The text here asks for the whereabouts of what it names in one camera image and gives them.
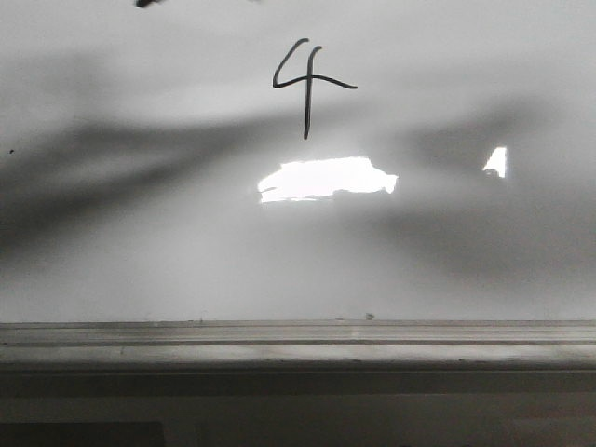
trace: black marker writing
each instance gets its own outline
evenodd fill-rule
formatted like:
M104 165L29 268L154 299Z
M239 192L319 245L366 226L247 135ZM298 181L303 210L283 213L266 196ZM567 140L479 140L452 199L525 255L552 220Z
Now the black marker writing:
M306 81L306 99L305 99L305 140L306 140L308 138L308 131L310 130L310 104L311 104L311 97L312 97L312 91L313 91L313 79L320 79L321 81L331 82L331 83L333 83L337 86L343 87L343 88L358 88L358 87L350 86L349 84L346 84L345 82L342 82L342 81L338 81L337 79L333 79L332 77L323 76L320 74L313 74L313 64L314 64L314 60L315 60L315 55L317 54L317 52L320 49L322 49L322 47L314 47L313 50L310 52L310 56L308 56L308 65L306 68L306 76L295 77L294 79L291 79L290 81L279 83L278 82L279 72L281 71L281 69L283 68L285 63L288 61L290 56L293 54L293 52L305 42L308 42L308 39L300 39L298 42L296 42L293 45L293 47L290 49L288 54L286 54L286 57L283 58L283 61L281 61L281 64L278 66L275 74L273 75L273 88L284 88L287 86L291 86L292 84L296 84L297 82Z

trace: whiteboard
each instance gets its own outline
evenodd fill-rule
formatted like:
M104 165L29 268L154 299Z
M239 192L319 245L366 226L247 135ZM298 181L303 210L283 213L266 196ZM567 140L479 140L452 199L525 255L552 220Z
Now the whiteboard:
M0 17L0 322L596 316L593 2Z

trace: handwritten number 4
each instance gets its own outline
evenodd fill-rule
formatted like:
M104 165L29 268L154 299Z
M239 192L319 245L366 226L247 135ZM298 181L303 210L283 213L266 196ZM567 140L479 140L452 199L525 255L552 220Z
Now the handwritten number 4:
M279 72L291 57L293 52L301 46L303 43L308 42L308 39L300 39L298 40L293 47L288 51L286 57L283 58L283 61L279 64L278 68L276 69L275 74L273 75L273 88L284 88L287 86L291 86L292 84L296 84L297 82L306 81L306 99L305 99L305 140L308 138L308 131L310 130L310 104L311 104L311 97L313 91L313 79L319 79L321 81L331 82L337 86L343 88L358 88L356 86L351 86L346 84L345 82L338 81L337 79L333 79L332 77L323 76L320 74L313 74L313 64L315 60L315 55L322 47L314 47L313 50L310 52L310 56L308 56L308 65L306 69L306 76L295 77L290 81L286 82L278 82Z

